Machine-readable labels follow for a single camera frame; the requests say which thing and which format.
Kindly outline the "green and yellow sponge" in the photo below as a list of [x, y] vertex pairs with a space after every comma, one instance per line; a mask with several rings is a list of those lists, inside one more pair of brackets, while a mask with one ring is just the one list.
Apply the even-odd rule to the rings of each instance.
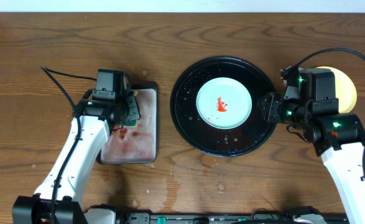
[[124, 126], [135, 127], [137, 121], [141, 118], [136, 96], [137, 91], [132, 90], [124, 99], [127, 105], [127, 115], [123, 121]]

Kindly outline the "mint plate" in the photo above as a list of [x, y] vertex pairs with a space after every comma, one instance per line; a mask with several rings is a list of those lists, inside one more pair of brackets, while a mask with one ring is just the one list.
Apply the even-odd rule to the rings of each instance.
[[214, 78], [199, 89], [196, 109], [210, 126], [232, 129], [248, 119], [253, 111], [253, 99], [241, 82], [227, 77]]

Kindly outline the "yellow plate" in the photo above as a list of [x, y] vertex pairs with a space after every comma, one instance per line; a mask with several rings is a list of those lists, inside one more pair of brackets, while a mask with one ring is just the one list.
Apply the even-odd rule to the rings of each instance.
[[336, 97], [339, 99], [339, 113], [349, 113], [357, 102], [357, 91], [353, 81], [347, 74], [333, 67], [318, 67], [330, 69], [335, 75]]

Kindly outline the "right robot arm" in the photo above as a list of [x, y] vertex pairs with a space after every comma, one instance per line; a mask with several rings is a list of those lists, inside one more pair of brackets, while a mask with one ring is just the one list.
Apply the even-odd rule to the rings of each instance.
[[328, 169], [350, 223], [365, 223], [365, 130], [351, 110], [356, 89], [331, 67], [300, 69], [283, 77], [285, 92], [259, 101], [268, 123], [301, 129]]

